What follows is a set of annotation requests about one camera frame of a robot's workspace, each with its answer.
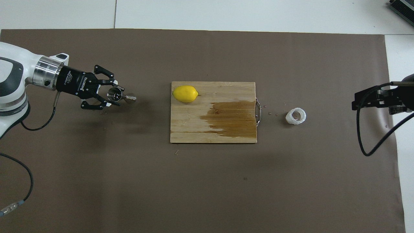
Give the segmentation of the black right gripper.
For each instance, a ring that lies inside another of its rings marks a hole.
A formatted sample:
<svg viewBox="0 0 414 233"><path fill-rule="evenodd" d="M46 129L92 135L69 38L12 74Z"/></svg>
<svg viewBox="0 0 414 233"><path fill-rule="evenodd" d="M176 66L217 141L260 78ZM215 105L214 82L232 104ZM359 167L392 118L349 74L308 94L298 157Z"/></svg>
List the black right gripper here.
<svg viewBox="0 0 414 233"><path fill-rule="evenodd" d="M391 81L389 86L396 86L394 89L387 91L384 103L389 107L389 115L396 115L399 113L411 113L414 108L414 74L408 75L402 81ZM358 108L376 107L382 108L381 95L378 94L378 86L367 88L354 94L354 101L352 102L352 110L356 111Z"/></svg>

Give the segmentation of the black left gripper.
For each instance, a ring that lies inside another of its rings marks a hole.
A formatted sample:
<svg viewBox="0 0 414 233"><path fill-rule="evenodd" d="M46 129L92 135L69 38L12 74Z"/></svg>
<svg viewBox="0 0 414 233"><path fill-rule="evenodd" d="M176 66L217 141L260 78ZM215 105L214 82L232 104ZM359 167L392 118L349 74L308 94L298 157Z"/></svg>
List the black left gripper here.
<svg viewBox="0 0 414 233"><path fill-rule="evenodd" d="M99 80L95 75L105 75L108 79ZM98 85L111 85L125 91L124 87L118 85L115 75L100 65L95 65L93 73L83 72L64 65L56 79L56 90L75 95L80 99L81 109L84 110L103 110L105 107L120 106L120 103L105 99L97 94ZM100 103L97 105L89 104L86 99L96 99Z"/></svg>

